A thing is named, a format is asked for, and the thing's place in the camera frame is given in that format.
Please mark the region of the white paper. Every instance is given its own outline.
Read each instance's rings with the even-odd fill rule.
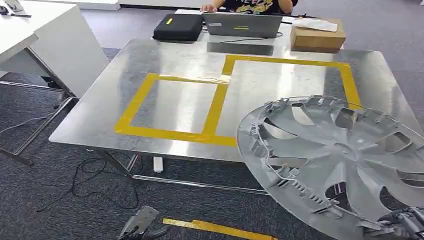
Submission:
[[[299,18],[293,21],[293,26],[316,29],[329,32],[337,32],[337,24],[326,20],[314,19],[314,18]]]
[[[188,9],[178,9],[174,12],[174,14],[195,14],[201,15],[202,12],[199,10],[188,10]]]
[[[291,16],[283,16],[282,17],[282,21],[288,22],[288,23],[293,23],[296,19],[298,19],[298,18],[297,17],[291,17]]]

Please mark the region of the black bag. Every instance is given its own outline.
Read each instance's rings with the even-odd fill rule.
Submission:
[[[202,31],[202,15],[170,13],[153,31],[153,39],[197,41]]]

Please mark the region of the stainless steel tabletop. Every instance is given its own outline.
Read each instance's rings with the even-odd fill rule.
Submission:
[[[49,139],[158,157],[240,162],[234,136],[248,112],[267,101],[310,95],[351,102],[357,96],[363,106],[391,114],[422,134],[377,51],[328,54],[135,39]]]

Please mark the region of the black shirt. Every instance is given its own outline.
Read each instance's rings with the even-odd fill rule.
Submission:
[[[293,7],[298,0],[291,0]],[[225,0],[223,7],[231,13],[269,14],[282,13],[278,0]]]

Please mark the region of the cardboard box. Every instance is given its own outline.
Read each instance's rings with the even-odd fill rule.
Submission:
[[[300,52],[337,53],[346,40],[339,19],[323,19],[337,24],[337,31],[321,31],[304,27],[291,28],[291,50]]]

